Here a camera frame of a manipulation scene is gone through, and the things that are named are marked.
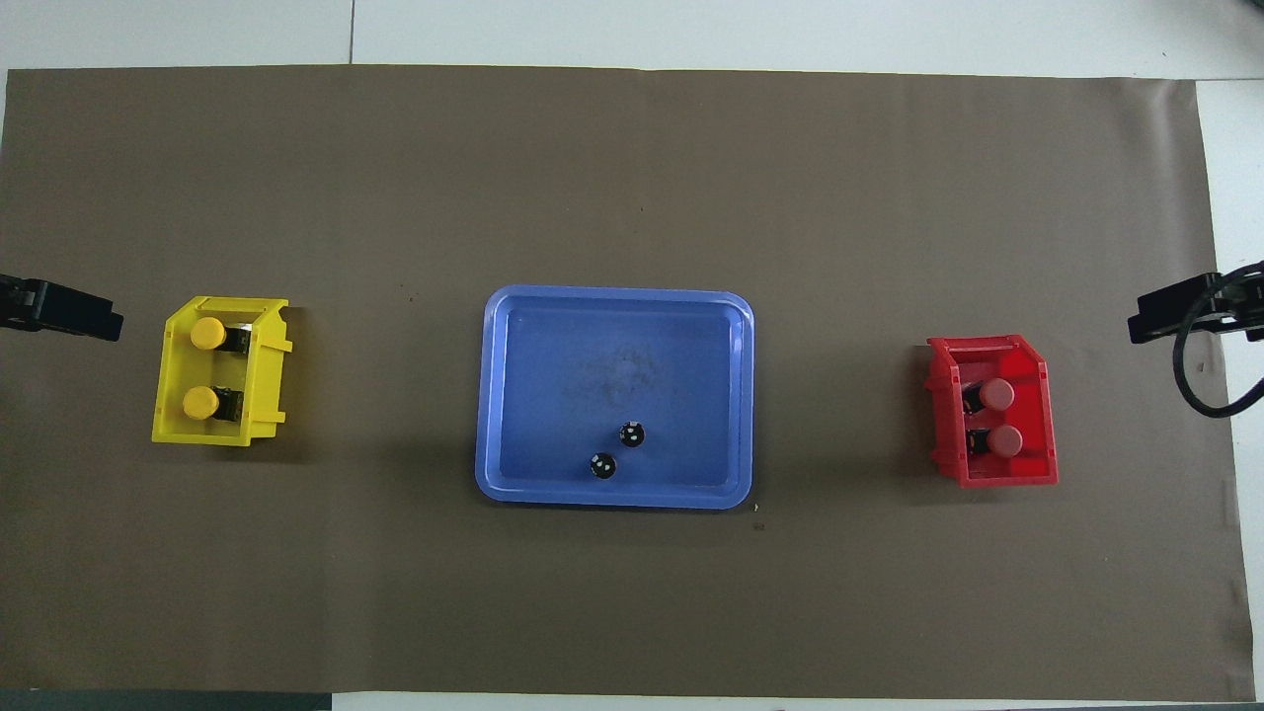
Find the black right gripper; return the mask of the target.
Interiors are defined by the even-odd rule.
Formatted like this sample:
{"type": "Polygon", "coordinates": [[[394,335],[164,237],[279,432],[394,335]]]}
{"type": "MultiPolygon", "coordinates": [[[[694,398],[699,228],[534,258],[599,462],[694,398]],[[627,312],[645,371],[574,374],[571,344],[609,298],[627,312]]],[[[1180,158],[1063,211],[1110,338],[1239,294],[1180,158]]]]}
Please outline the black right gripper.
{"type": "Polygon", "coordinates": [[[1141,295],[1138,314],[1129,318],[1130,342],[1176,337],[1187,318],[1192,333],[1241,331],[1249,343],[1263,342],[1261,263],[1248,264],[1243,272],[1237,278],[1205,272],[1141,295]]]}

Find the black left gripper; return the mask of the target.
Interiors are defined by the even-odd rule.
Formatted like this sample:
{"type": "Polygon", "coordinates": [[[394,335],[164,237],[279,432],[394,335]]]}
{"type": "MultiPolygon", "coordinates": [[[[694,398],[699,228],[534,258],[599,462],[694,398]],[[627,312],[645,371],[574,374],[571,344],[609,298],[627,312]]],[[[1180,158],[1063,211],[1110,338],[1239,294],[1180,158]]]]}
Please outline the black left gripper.
{"type": "Polygon", "coordinates": [[[107,299],[51,280],[1,276],[1,326],[118,342],[123,315],[107,299]]]}

